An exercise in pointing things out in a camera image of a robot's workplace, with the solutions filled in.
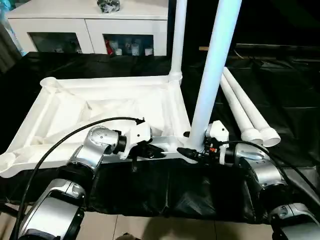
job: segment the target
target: white pole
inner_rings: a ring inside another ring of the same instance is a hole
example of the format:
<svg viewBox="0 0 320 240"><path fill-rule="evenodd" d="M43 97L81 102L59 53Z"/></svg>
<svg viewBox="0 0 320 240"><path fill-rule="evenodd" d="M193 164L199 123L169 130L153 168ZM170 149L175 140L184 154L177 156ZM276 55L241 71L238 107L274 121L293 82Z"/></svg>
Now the white pole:
<svg viewBox="0 0 320 240"><path fill-rule="evenodd" d="M262 145L263 141L260 132L257 129L255 129L252 125L245 110L241 106L238 98L236 97L234 91L230 87L226 77L223 74L221 76L220 86L222 88L226 100L229 103L235 121L241 131L241 139L243 141L248 141L254 144Z"/></svg>
<svg viewBox="0 0 320 240"><path fill-rule="evenodd" d="M174 36L169 82L179 81L180 84L182 80L181 63L182 53L184 49L186 13L187 0L176 0Z"/></svg>
<svg viewBox="0 0 320 240"><path fill-rule="evenodd" d="M272 147L280 143L281 138L272 127L269 126L267 121L261 115L259 110L256 108L254 103L250 100L246 92L242 89L239 85L237 80L231 74L228 68L223 69L223 75L225 76L226 80L230 84L233 92L235 93L236 97L238 98L239 102L241 103L245 113L251 120L254 128L256 128L263 140L263 145L265 147Z"/></svg>
<svg viewBox="0 0 320 240"><path fill-rule="evenodd" d="M186 148L202 151L242 0L220 0Z"/></svg>

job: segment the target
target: white cabinet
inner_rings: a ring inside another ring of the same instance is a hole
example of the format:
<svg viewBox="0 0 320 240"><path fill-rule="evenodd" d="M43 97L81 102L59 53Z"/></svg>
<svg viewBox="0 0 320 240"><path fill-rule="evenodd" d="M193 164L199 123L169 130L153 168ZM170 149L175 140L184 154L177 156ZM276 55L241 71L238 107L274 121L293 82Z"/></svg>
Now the white cabinet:
<svg viewBox="0 0 320 240"><path fill-rule="evenodd" d="M6 17L26 53L167 54L168 0L122 0L113 13L96 0L31 0Z"/></svg>

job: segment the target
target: glass cabinet door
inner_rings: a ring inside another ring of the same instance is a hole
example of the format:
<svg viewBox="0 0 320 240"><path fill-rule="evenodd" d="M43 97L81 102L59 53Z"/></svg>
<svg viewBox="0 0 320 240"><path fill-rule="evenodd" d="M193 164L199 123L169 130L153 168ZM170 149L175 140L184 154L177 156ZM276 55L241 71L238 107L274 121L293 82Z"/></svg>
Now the glass cabinet door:
<svg viewBox="0 0 320 240"><path fill-rule="evenodd" d="M82 53L74 32L29 32L28 34L38 52Z"/></svg>
<svg viewBox="0 0 320 240"><path fill-rule="evenodd" d="M167 21L86 19L94 53L126 56L167 55Z"/></svg>
<svg viewBox="0 0 320 240"><path fill-rule="evenodd" d="M152 35L103 34L107 54L150 56L154 54Z"/></svg>
<svg viewBox="0 0 320 240"><path fill-rule="evenodd" d="M94 53L84 19L9 18L8 21L26 53Z"/></svg>

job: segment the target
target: dark wall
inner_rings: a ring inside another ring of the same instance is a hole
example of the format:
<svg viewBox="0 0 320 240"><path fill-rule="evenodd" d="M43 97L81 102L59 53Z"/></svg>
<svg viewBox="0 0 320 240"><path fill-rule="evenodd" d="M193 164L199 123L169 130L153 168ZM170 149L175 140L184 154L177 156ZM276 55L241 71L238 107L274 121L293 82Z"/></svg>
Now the dark wall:
<svg viewBox="0 0 320 240"><path fill-rule="evenodd" d="M320 46L318 1L243 0L236 25L236 43ZM218 0L189 0L185 48L208 46Z"/></svg>

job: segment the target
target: curtain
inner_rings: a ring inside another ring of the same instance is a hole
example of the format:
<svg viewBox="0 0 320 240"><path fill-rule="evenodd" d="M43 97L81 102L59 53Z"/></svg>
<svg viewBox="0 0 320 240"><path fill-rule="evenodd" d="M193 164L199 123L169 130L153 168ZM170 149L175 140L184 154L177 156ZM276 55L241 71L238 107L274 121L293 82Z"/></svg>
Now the curtain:
<svg viewBox="0 0 320 240"><path fill-rule="evenodd" d="M10 69L21 57L7 30L0 23L0 75Z"/></svg>

